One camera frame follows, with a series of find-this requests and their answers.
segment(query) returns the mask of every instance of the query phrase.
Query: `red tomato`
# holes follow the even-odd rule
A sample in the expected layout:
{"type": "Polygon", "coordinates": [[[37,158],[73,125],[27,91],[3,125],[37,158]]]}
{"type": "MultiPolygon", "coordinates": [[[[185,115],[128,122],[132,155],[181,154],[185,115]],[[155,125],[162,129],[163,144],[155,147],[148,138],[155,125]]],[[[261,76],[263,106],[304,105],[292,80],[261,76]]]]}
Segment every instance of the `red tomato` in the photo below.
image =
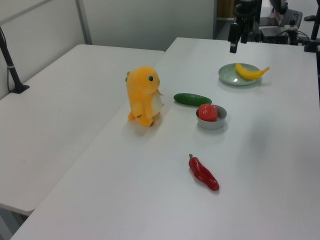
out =
{"type": "Polygon", "coordinates": [[[209,103],[199,106],[199,118],[207,122],[217,121],[218,111],[214,105],[209,103]]]}

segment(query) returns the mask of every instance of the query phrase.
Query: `metal bowl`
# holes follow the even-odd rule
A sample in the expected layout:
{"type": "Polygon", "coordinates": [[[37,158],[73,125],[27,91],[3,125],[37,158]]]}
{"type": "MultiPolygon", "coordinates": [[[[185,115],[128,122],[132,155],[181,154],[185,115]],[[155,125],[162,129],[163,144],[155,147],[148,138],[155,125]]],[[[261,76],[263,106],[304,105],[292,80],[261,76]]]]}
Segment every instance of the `metal bowl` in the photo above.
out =
{"type": "Polygon", "coordinates": [[[214,105],[217,112],[218,116],[216,121],[204,121],[199,118],[199,109],[196,110],[196,118],[198,119],[198,124],[200,127],[208,130],[214,130],[214,129],[219,129],[225,124],[225,119],[227,116],[227,111],[222,107],[218,105],[214,105]]]}

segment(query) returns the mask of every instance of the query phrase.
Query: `red chili pepper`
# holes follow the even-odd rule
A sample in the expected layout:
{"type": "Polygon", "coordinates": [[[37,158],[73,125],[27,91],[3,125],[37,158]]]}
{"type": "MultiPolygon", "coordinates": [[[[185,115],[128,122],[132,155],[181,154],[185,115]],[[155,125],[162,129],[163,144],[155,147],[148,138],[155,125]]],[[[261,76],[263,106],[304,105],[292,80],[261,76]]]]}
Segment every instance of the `red chili pepper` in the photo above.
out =
{"type": "Polygon", "coordinates": [[[215,177],[211,174],[211,172],[205,168],[199,161],[197,157],[193,157],[192,154],[189,154],[189,167],[193,172],[193,175],[200,180],[201,182],[205,183],[208,188],[212,191],[219,190],[219,183],[215,179],[215,177]]]}

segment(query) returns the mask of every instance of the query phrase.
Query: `orange plush toy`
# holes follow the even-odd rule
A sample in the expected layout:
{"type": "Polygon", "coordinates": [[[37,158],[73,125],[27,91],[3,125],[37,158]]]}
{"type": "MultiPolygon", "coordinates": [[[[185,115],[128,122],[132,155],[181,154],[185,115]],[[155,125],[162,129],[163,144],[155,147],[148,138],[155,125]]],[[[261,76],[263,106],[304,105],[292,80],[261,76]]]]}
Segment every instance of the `orange plush toy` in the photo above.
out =
{"type": "Polygon", "coordinates": [[[153,117],[162,108],[158,88],[159,76],[151,66],[141,66],[127,73],[126,87],[131,107],[128,120],[137,119],[143,126],[152,126],[153,117]]]}

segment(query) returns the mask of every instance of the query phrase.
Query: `keyboard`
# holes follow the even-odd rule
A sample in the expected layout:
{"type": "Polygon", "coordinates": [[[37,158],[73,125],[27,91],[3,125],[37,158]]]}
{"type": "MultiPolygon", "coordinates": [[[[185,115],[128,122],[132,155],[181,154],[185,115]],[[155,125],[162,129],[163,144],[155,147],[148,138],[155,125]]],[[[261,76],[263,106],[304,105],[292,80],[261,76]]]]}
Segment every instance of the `keyboard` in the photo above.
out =
{"type": "Polygon", "coordinates": [[[290,25],[290,20],[295,20],[294,25],[296,25],[299,28],[301,20],[302,20],[302,12],[287,9],[285,11],[285,14],[283,16],[281,23],[279,24],[279,27],[284,27],[285,25],[290,25]]]}

